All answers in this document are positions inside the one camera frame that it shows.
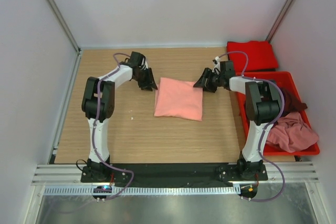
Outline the salmon pink t shirt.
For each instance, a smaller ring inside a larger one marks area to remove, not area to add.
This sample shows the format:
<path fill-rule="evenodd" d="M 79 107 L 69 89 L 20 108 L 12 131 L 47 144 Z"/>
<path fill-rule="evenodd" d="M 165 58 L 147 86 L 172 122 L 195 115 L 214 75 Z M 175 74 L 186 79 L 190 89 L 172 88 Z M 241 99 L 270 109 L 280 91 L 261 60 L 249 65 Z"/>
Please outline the salmon pink t shirt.
<path fill-rule="evenodd" d="M 190 81 L 162 77 L 155 92 L 154 116 L 201 121 L 203 90 L 193 85 Z"/>

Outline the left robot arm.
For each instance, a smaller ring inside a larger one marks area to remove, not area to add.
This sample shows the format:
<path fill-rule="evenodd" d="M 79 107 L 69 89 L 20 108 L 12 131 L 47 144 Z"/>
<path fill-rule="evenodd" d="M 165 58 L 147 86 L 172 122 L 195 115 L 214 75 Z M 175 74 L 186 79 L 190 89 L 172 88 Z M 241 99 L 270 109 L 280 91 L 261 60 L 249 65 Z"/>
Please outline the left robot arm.
<path fill-rule="evenodd" d="M 115 92 L 124 83 L 134 80 L 141 90 L 157 90 L 152 69 L 148 66 L 146 56 L 131 52 L 116 68 L 96 78 L 87 79 L 81 109 L 89 123 L 90 154 L 87 169 L 100 182 L 111 177 L 110 153 L 108 150 L 108 125 L 114 113 Z"/>

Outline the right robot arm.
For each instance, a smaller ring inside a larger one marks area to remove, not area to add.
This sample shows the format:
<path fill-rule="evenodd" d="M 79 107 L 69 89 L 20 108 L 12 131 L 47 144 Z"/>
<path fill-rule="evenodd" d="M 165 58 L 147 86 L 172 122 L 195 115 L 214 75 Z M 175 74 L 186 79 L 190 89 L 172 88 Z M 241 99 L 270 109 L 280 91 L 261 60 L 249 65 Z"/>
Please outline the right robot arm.
<path fill-rule="evenodd" d="M 205 68 L 194 88 L 216 92 L 218 87 L 245 96 L 245 114 L 249 131 L 236 165 L 236 173 L 243 180 L 253 179 L 262 172 L 267 136 L 284 110 L 284 95 L 271 80 L 239 76 L 232 61 L 214 60 L 213 69 Z"/>

